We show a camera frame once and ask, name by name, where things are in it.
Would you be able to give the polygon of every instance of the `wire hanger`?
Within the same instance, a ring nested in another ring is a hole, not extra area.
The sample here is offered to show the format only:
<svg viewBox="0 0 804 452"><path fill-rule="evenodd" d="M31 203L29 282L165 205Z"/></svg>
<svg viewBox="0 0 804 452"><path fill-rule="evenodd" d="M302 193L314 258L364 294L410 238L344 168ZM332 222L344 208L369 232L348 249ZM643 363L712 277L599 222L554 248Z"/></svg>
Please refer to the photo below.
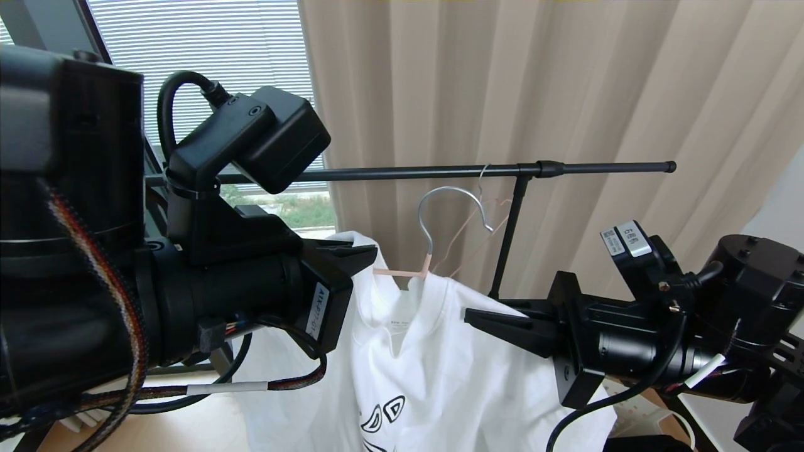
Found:
<svg viewBox="0 0 804 452"><path fill-rule="evenodd" d="M425 256L425 262L421 266L421 271L418 272L408 272L403 270L389 270L389 269L374 269L374 274L382 274L382 275L390 275L390 276L404 276L404 277L420 277L425 279L427 277L427 273L430 270L430 261L433 259L433 236L430 235L430 231L427 230L425 226L425 222L421 219L421 213L424 211L425 202L430 195L434 193L438 193L439 191L460 191L464 195L469 196L475 204L478 205L478 210L480 210L480 217L483 220L483 227L486 228L488 232L493 232L494 228L489 225L488 220L486 219L486 210L483 208L483 204L480 202L480 199L477 198L471 191L466 190L465 188L460 187L453 187L451 185L445 185L443 187L433 188L431 191L425 193L424 196L421 197L421 201L419 201L419 227L421 231L425 234L425 238L427 239L427 255Z"/></svg>

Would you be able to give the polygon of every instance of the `curtain fold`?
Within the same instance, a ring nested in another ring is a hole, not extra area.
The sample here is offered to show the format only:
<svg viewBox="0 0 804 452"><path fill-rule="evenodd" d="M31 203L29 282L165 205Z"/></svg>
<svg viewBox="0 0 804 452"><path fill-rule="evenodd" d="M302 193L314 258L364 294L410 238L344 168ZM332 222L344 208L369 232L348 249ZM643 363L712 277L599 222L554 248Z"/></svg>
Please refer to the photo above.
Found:
<svg viewBox="0 0 804 452"><path fill-rule="evenodd" d="M737 233L804 143L802 2L319 2L300 0L329 168L675 160L672 175L529 183L503 297L544 296L555 271L628 297L599 231L638 220L682 267ZM484 178L493 225L513 179ZM333 183L338 226L417 269L421 196L476 179ZM438 262L474 210L425 209ZM438 274L487 292L502 231L479 216Z"/></svg>

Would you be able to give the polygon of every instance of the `black metal rod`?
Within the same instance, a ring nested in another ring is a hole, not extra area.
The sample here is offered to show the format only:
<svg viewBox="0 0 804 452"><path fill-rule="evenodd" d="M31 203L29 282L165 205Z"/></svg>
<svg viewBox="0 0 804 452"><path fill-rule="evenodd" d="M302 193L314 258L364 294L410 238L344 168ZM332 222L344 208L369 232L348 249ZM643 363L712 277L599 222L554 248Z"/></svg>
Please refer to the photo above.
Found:
<svg viewBox="0 0 804 452"><path fill-rule="evenodd" d="M530 176L519 176L516 178L516 183L514 184L514 194L511 197L511 209L508 212L508 224L505 225L505 232L502 235L503 243L500 245L497 269L494 271L494 280L491 282L491 290L489 291L489 298L494 300L500 299L500 286L503 283L505 265L508 262L508 253L511 251L511 244L514 243L516 221L519 219L519 211L522 209L522 201L525 199L525 191L527 190L527 182L529 180L531 180Z"/></svg>
<svg viewBox="0 0 804 452"><path fill-rule="evenodd" d="M465 166L398 166L385 168L343 168L336 170L305 171L296 178L297 182L334 182L347 180L391 180L391 179L449 179L476 178L480 176L484 165ZM536 178L553 177L562 174L588 173L635 173L664 172L675 170L675 162L645 163L561 163L540 161L536 163L519 163L515 165L485 166L483 177L517 177ZM251 179L240 173L221 173L220 182L253 183ZM149 187L162 187L165 180L161 175L147 175Z"/></svg>

